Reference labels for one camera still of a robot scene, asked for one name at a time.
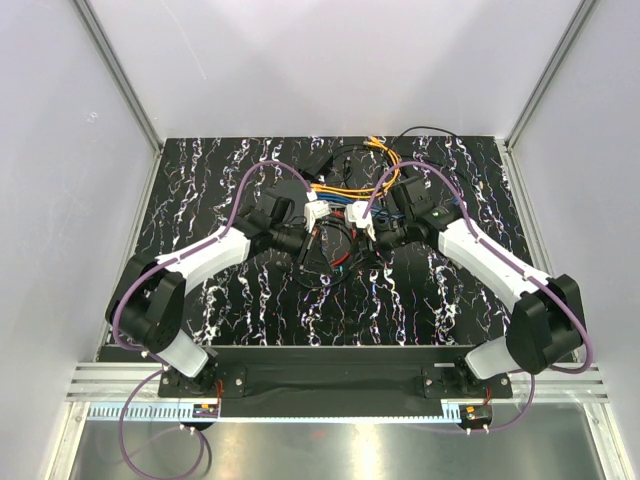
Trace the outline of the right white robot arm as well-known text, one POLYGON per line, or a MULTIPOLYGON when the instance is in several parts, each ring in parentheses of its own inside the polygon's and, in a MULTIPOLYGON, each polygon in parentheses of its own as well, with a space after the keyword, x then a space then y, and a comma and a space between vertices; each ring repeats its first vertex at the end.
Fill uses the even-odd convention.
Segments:
POLYGON ((486 389, 490 378, 511 371, 537 375, 585 345, 586 328, 577 282, 553 278, 517 258, 488 235, 452 199, 437 205, 417 178, 391 189, 396 220, 377 219, 364 200, 345 209, 345 221, 364 233, 369 261, 382 261, 410 243, 423 243, 467 270, 506 307, 505 334, 459 360, 454 384, 466 396, 486 389))

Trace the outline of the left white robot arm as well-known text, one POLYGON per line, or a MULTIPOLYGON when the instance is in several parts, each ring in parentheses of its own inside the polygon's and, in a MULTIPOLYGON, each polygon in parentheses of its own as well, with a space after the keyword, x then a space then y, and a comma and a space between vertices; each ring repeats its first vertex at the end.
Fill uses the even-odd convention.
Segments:
POLYGON ((189 247, 155 258, 131 257, 105 312, 113 337, 120 340, 126 335, 167 369, 177 371, 193 395, 208 394, 216 382, 214 355, 182 329, 185 298, 193 289, 269 249, 310 261, 324 275, 331 272, 315 244, 316 222, 331 214, 329 203, 310 194, 304 223, 296 226, 285 222, 293 205, 289 198, 267 194, 189 247))

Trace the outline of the black network switch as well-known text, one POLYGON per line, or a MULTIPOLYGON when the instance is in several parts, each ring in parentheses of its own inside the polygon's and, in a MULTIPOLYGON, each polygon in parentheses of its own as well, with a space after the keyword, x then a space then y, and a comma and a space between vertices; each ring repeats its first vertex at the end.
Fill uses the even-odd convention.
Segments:
POLYGON ((267 188, 266 191, 272 193, 274 196, 291 199, 294 202, 293 212, 295 215, 303 213, 304 205, 308 201, 307 191, 304 185, 296 179, 280 179, 274 185, 267 188))

